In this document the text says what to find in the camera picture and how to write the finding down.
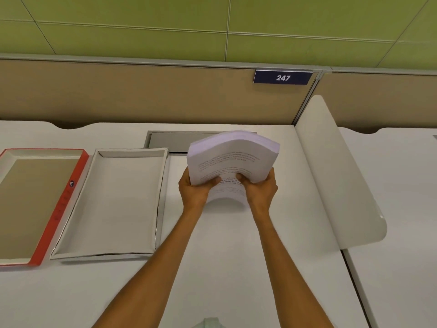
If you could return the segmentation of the person's right hand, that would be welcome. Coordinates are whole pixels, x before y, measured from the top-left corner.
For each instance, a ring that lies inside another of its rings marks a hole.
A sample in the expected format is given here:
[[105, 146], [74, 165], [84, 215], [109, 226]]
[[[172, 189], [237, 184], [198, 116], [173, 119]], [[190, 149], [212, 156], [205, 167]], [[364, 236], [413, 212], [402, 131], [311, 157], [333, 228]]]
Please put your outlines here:
[[271, 168], [264, 181], [244, 187], [247, 201], [253, 216], [268, 215], [271, 202], [278, 190], [274, 168]]

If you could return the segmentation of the red-edged box lid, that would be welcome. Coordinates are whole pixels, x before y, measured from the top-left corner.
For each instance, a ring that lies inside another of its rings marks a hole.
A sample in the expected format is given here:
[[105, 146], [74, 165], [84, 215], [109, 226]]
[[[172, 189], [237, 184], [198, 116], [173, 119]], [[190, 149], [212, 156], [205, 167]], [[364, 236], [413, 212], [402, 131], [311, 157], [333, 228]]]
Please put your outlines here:
[[0, 153], [0, 267], [41, 265], [89, 157], [84, 149]]

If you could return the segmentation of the white desk side divider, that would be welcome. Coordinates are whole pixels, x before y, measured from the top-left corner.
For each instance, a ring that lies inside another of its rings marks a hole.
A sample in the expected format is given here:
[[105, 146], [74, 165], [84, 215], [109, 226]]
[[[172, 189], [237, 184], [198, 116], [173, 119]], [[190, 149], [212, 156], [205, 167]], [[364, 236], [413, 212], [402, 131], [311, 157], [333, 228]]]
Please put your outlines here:
[[322, 96], [311, 97], [295, 129], [339, 248], [382, 241], [386, 220]]

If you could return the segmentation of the person's left hand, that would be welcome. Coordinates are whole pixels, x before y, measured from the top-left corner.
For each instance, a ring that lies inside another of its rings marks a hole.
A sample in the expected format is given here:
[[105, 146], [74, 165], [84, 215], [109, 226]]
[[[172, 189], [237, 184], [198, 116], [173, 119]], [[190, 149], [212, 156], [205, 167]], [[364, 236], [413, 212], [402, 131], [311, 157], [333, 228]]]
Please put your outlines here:
[[185, 168], [178, 187], [183, 202], [183, 211], [200, 216], [211, 188], [205, 188], [205, 183], [192, 185], [188, 167]]

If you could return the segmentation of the dark blue number sign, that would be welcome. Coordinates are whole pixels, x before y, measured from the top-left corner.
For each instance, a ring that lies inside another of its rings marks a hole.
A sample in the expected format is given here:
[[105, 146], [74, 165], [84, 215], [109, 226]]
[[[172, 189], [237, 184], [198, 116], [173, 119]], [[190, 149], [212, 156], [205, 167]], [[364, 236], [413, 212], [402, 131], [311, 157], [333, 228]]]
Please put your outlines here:
[[253, 83], [306, 86], [312, 71], [257, 69]]

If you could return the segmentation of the person's right forearm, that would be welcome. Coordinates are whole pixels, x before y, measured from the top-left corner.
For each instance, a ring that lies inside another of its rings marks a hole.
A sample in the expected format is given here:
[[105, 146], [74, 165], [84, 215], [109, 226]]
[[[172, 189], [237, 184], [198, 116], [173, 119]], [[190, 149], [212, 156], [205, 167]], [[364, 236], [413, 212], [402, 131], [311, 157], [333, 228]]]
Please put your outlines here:
[[267, 209], [252, 208], [281, 328], [334, 328], [287, 252]]

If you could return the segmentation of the stack of printed paper sheets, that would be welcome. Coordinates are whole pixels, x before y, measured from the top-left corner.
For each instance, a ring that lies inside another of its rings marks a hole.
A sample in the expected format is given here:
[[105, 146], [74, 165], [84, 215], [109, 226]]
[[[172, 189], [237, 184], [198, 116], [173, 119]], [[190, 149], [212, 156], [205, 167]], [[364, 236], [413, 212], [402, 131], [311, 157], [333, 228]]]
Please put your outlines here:
[[201, 185], [220, 177], [206, 203], [232, 199], [248, 207], [244, 186], [236, 174], [252, 183], [266, 179], [276, 161], [280, 144], [248, 131], [220, 132], [190, 144], [187, 164], [192, 185]]

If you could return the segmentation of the person's left forearm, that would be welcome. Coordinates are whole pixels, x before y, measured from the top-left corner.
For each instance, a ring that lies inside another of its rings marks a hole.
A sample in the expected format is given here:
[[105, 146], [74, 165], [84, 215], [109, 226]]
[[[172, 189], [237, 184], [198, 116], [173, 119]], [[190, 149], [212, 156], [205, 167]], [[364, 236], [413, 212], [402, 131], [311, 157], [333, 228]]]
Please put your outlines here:
[[156, 253], [113, 298], [92, 328], [158, 328], [203, 207], [189, 205]]

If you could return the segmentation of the white cardboard box tray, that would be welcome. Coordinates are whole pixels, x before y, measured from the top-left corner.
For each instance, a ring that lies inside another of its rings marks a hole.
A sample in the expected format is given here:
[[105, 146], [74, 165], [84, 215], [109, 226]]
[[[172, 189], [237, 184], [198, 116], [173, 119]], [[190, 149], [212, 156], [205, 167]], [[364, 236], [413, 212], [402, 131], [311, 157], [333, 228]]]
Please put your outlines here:
[[169, 163], [168, 148], [96, 149], [50, 259], [150, 258], [161, 244]]

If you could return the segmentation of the beige desk partition panel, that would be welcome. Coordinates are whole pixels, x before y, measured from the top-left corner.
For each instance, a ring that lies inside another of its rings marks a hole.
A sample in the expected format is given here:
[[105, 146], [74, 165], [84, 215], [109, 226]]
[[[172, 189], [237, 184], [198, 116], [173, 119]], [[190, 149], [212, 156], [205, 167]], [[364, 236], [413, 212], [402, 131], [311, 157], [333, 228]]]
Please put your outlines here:
[[[257, 69], [312, 71], [306, 86], [253, 83]], [[0, 53], [0, 120], [291, 125], [328, 68]]]
[[361, 133], [382, 128], [437, 128], [437, 74], [327, 72], [313, 95], [336, 124]]

